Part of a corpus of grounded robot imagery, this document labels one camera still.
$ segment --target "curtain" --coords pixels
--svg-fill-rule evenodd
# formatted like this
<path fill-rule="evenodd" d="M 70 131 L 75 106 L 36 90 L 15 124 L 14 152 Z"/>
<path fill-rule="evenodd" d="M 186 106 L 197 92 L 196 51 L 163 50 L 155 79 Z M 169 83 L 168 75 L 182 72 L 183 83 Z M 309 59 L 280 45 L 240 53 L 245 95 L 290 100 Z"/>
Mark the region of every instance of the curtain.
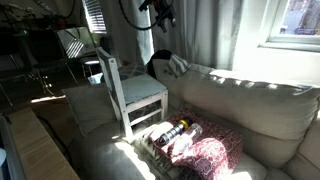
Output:
<path fill-rule="evenodd" d="M 231 69 L 243 0 L 175 0 L 176 27 L 152 29 L 154 50 L 168 49 L 189 62 Z M 151 21 L 157 13 L 150 10 Z"/>
<path fill-rule="evenodd" d="M 150 25 L 149 11 L 139 11 L 144 0 L 122 0 L 129 20 L 140 27 Z M 120 62 L 146 64 L 153 54 L 151 30 L 138 31 L 124 19 L 119 0 L 100 0 L 107 34 L 111 38 L 112 55 Z"/>

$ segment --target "sofa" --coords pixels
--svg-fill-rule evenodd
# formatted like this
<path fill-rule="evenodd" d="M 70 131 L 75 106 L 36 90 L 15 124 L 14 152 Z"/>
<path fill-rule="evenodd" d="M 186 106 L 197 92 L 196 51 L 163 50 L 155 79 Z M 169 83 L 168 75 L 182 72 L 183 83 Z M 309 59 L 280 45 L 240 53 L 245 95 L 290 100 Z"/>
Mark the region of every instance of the sofa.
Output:
<path fill-rule="evenodd" d="M 168 88 L 171 112 L 184 106 L 242 134 L 243 153 L 230 179 L 320 179 L 319 87 L 261 81 L 197 64 L 175 77 L 165 71 L 167 64 L 153 60 L 157 80 Z M 137 147 L 152 161 L 140 141 Z M 178 169 L 166 177 L 175 179 L 172 171 Z"/>

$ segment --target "window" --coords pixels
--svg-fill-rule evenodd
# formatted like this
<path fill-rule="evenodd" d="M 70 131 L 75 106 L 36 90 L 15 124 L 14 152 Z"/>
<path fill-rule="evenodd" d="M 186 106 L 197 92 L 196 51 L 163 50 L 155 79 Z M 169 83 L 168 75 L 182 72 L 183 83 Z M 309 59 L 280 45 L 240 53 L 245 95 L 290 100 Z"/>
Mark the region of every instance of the window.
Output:
<path fill-rule="evenodd" d="M 99 0 L 82 0 L 90 32 L 107 33 Z"/>
<path fill-rule="evenodd" d="M 320 0 L 269 0 L 264 23 L 262 46 L 320 52 Z"/>

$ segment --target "lamp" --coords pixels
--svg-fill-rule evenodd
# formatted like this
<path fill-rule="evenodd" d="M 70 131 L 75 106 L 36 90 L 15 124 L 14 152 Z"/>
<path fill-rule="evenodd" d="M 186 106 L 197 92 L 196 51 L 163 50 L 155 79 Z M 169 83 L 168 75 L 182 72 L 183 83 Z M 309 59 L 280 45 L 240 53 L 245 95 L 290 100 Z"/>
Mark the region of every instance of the lamp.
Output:
<path fill-rule="evenodd" d="M 4 149 L 0 148 L 0 167 L 2 166 L 4 160 L 6 159 L 7 153 Z"/>

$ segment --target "white chair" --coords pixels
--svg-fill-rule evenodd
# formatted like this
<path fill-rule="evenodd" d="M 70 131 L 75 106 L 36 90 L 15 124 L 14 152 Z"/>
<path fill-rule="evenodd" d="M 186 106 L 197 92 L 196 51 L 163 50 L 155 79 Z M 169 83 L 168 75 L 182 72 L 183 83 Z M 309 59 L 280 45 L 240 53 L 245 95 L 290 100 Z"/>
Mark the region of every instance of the white chair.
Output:
<path fill-rule="evenodd" d="M 117 119 L 122 119 L 126 139 L 129 143 L 132 143 L 134 138 L 131 126 L 157 113 L 161 113 L 161 119 L 166 116 L 168 111 L 168 90 L 164 85 L 147 74 L 121 81 L 116 59 L 102 48 L 97 48 L 96 51 L 108 87 L 107 89 L 111 99 L 113 99 L 113 108 Z M 161 101 L 159 109 L 130 121 L 128 115 L 130 112 L 156 101 Z"/>

